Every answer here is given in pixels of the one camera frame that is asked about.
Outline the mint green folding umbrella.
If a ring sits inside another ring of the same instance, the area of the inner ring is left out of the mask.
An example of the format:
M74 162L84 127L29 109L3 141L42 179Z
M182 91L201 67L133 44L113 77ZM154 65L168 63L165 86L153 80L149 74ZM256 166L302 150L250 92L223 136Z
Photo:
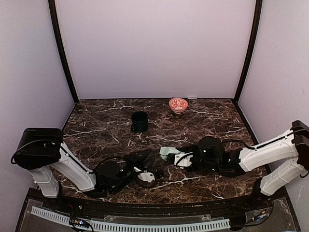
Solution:
M164 146L160 148L159 154L164 161L174 162L175 156L182 152L175 147Z

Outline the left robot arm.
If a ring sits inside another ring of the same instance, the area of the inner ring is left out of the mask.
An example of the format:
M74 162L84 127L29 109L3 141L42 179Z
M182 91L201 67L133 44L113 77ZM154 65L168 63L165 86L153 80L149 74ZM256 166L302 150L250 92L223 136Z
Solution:
M57 198L61 186L52 174L55 169L90 198L105 198L117 194L131 181L143 188L157 181L156 170L145 161L150 149L111 157L101 161L93 170L87 168L63 140L57 128L27 128L24 130L11 164L28 170L46 198Z

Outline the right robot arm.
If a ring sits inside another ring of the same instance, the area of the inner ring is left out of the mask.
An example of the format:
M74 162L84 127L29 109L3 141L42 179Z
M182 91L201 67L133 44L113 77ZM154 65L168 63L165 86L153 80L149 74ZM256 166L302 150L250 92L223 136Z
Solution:
M272 140L230 152L225 151L220 139L203 137L197 145L186 147L176 155L174 165L201 167L222 176L236 177L278 160L285 161L256 181L257 193L271 196L296 177L305 177L309 170L309 128L300 120L294 121L289 130Z

